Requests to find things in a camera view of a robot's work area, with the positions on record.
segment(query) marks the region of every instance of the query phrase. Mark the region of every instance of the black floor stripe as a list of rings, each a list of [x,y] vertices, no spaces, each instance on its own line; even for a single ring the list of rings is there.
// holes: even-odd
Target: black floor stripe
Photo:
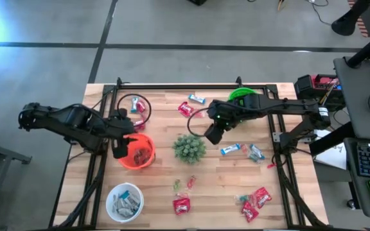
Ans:
[[[98,68],[100,67],[100,63],[101,63],[103,49],[105,47],[105,43],[107,42],[107,38],[108,38],[109,30],[110,30],[110,25],[112,24],[112,19],[114,18],[114,12],[115,12],[115,7],[116,7],[117,2],[118,2],[118,0],[112,0],[112,2],[110,4],[107,20],[105,22],[105,26],[103,27],[103,32],[102,32],[99,48],[96,51],[94,63],[92,65],[92,69],[91,69],[91,73],[89,73],[88,83],[94,83],[95,82],[96,74],[98,73]]]
[[[221,46],[221,45],[175,45],[175,44],[105,44],[105,48],[118,49],[174,49],[203,51],[308,51],[330,53],[356,53],[361,48],[346,47],[277,47],[277,46]]]
[[[63,48],[97,48],[95,43],[72,42],[0,42],[0,47],[63,47]]]

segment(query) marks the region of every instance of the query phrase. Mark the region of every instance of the gray floor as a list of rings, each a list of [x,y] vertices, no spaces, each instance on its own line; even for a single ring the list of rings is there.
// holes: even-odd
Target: gray floor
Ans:
[[[234,46],[362,47],[359,31],[341,37],[318,21],[312,6],[287,0],[119,0],[107,43]],[[0,0],[0,42],[99,43],[111,0]],[[346,0],[319,8],[335,20]],[[0,47],[0,146],[33,156],[12,164],[0,194],[0,226],[46,228],[69,145],[53,133],[17,129],[17,114],[29,102],[64,107],[81,102],[97,49]],[[351,53],[276,51],[185,51],[105,49],[96,83],[117,77],[131,82],[295,81],[311,73],[332,74],[336,57]],[[339,121],[346,115],[338,113]],[[370,227],[370,218],[345,208],[346,183],[321,182],[331,225]]]

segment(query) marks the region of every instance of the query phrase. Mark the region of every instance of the black desk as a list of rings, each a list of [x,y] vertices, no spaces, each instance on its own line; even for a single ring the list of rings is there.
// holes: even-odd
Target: black desk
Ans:
[[[367,104],[370,96],[370,60],[365,60],[357,69],[350,68],[345,63],[345,59],[337,58],[333,61],[335,71],[342,86],[345,104],[349,112],[350,122],[331,132],[329,135],[310,144],[312,154],[319,154],[323,151],[344,142],[345,138],[370,139],[370,109]],[[352,147],[346,139],[348,146],[347,158],[349,163],[354,163]],[[352,183],[349,184],[351,192],[357,195],[360,208],[366,216],[370,217],[370,192],[367,181],[370,178],[358,176],[358,166],[350,164]]]
[[[351,179],[355,187],[356,198],[353,198],[356,206],[362,208],[364,214],[370,217],[370,189],[368,188],[369,177],[358,176],[358,161],[357,161],[357,140],[363,142],[370,142],[370,140],[361,139],[344,139],[345,149],[347,153],[347,161]]]

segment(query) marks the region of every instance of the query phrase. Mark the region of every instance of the orange bucket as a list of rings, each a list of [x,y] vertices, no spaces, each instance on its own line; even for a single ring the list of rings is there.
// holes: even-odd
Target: orange bucket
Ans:
[[[119,158],[119,163],[127,169],[138,170],[149,166],[155,160],[155,144],[143,133],[133,133],[125,137],[136,139],[128,144],[128,155]]]

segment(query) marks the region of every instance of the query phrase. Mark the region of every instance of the wooden tabletop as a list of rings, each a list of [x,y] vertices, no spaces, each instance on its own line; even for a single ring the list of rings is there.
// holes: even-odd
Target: wooden tabletop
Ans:
[[[275,84],[278,87],[279,97],[295,99],[292,83]],[[83,104],[88,107],[93,106],[101,99],[102,90],[103,84],[88,84]],[[207,146],[206,156],[197,165],[187,166],[174,157],[171,148],[178,136],[188,134],[187,118],[179,114],[177,107],[182,102],[189,101],[189,94],[206,98],[209,104],[212,99],[226,100],[230,90],[119,90],[118,98],[127,93],[141,94],[152,104],[152,116],[146,124],[144,133],[155,142],[156,160],[150,167],[133,171],[123,168],[118,160],[112,157],[112,152],[108,152],[97,228],[286,228],[278,174],[275,167],[267,168],[274,152],[266,117],[246,121],[235,129],[225,132],[219,145],[212,145],[203,138]],[[195,108],[203,107],[198,103],[191,101],[189,103]],[[121,102],[122,107],[130,108],[130,105],[129,97]],[[105,115],[108,114],[109,104],[106,109]],[[139,119],[136,114],[128,116],[133,121]],[[290,131],[301,122],[301,117],[284,115],[284,120],[287,130]],[[196,118],[191,121],[191,128],[196,133],[203,133],[211,123],[212,120],[207,117]],[[221,148],[235,143],[257,145],[263,151],[266,160],[262,164],[255,164],[241,151],[235,151],[226,156],[220,154]],[[299,147],[308,150],[308,147],[303,144]],[[70,157],[81,151],[81,147],[72,147]],[[292,155],[292,159],[301,196],[315,215],[322,222],[328,223],[311,156],[298,152]],[[54,225],[65,220],[79,202],[84,191],[88,163],[89,154],[86,154],[73,159],[68,164]],[[174,181],[181,180],[182,191],[185,192],[186,181],[191,175],[197,177],[192,191],[188,192],[191,198],[191,211],[188,214],[176,216],[172,205],[175,196]],[[105,200],[113,187],[124,182],[138,186],[144,194],[145,203],[138,218],[130,223],[119,224],[108,216]],[[240,212],[241,205],[236,204],[234,196],[250,194],[260,187],[268,190],[272,201],[258,210],[260,214],[254,221],[247,223]],[[290,206],[294,223],[297,223],[291,196]],[[87,215],[91,215],[91,208],[88,209]]]

